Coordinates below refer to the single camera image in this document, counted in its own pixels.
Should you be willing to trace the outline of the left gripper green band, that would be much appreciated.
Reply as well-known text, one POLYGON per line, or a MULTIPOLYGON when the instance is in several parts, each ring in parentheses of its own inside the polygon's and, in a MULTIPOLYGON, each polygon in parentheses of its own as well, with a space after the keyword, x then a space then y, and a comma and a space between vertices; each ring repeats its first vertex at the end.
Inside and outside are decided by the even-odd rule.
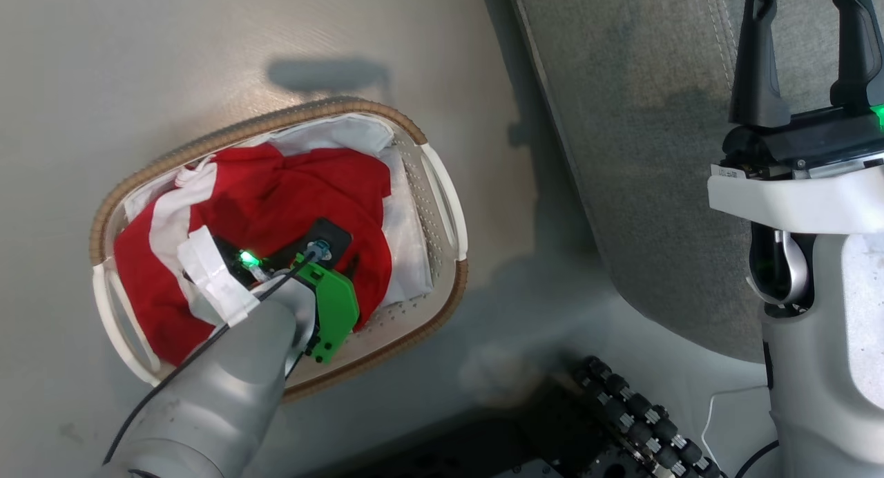
POLYGON ((296 317, 296 337, 287 358, 328 362, 360 316, 350 277, 335 270, 352 236, 328 219, 317 219, 302 238, 260 258, 215 236, 221 260, 239 286, 259 302, 272 299, 296 317))

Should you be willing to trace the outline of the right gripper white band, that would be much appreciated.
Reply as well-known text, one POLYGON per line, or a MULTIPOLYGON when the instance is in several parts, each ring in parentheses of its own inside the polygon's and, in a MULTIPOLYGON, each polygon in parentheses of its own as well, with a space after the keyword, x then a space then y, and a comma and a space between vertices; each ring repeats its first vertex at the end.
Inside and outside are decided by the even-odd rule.
POLYGON ((793 233, 884 233, 884 37, 874 1, 832 1, 839 43, 829 97, 839 107, 791 120, 771 33, 777 0, 744 0, 729 107, 740 126, 711 166, 711 209, 793 233))

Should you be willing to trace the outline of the red and white jersey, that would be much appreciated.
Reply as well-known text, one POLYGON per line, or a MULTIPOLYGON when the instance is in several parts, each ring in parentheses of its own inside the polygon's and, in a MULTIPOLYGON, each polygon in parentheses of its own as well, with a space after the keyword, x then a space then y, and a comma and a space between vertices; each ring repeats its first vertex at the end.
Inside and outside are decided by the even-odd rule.
POLYGON ((192 231, 259 258, 304 238, 318 219, 352 237, 335 270, 349 276, 365 327, 384 299, 392 256, 384 232, 390 170, 351 149, 316 149, 285 157, 268 142, 230 148, 195 169, 181 169, 174 187, 135 216, 114 244, 117 273, 148 344, 179 365, 213 327, 190 311, 193 290, 177 248, 192 231))

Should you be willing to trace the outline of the red and white cloth garment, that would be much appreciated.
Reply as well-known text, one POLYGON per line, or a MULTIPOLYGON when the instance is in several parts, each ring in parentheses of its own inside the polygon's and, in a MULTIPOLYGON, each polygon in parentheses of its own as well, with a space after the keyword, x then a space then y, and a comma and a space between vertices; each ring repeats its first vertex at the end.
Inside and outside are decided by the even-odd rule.
MULTIPOLYGON (((392 256, 392 275, 380 305, 388 306, 417 296, 430 294, 432 259, 424 229, 433 221, 429 195, 418 182, 423 179, 423 166, 408 159, 410 151, 423 153, 424 147, 406 142, 405 129, 389 119, 366 113, 348 113, 310 120, 257 135, 233 145, 234 151, 253 153, 262 142, 268 142, 285 157, 304 155, 319 149, 351 149, 375 157, 390 171, 391 195, 384 199, 383 232, 392 256)), ((217 178, 212 161, 219 158, 214 147, 197 160, 195 169, 174 166, 173 169, 143 182, 122 205, 129 223, 146 216, 151 231, 151 248, 160 261, 173 270, 184 298, 202 304, 204 298, 183 276, 177 246, 185 241, 185 209, 208 198, 217 178)))

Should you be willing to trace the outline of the grey fabric sofa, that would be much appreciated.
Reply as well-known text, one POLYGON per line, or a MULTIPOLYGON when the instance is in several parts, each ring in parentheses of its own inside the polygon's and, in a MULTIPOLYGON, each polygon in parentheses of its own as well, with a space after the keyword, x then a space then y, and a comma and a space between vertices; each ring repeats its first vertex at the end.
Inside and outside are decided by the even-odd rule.
POLYGON ((619 295, 712 352, 761 363, 749 226, 710 209, 744 0, 517 0, 619 295))

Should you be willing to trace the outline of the white laundry basket brown rim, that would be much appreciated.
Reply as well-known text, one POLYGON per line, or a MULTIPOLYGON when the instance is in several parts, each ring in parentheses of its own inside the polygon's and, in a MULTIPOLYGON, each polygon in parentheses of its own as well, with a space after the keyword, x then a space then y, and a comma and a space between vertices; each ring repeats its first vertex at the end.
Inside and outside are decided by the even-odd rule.
POLYGON ((90 233, 93 294, 105 333, 121 361, 149 386, 173 371, 158 359, 144 338, 117 273, 113 244, 128 224, 124 203, 149 182, 181 166, 265 140, 292 126, 347 113, 376 118, 394 129, 408 185, 422 224, 433 290, 400 304, 379 309, 366 326, 344 342, 328 362, 301 361, 285 384, 284 403, 291 403, 365 373, 427 339, 444 326, 460 305, 468 279, 468 232, 454 183, 419 126, 387 104, 357 97, 333 97, 297 104, 240 120, 203 135, 126 177, 99 207, 90 233))

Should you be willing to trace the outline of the black roller omni wheel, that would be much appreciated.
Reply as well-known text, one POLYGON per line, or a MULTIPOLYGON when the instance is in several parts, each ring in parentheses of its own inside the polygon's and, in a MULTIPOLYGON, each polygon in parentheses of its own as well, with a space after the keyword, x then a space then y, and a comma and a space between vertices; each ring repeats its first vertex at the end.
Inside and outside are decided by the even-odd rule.
POLYGON ((625 445, 627 452, 663 478, 729 478, 701 445, 683 434, 659 403, 631 384, 597 356, 578 362, 573 381, 581 398, 625 445))

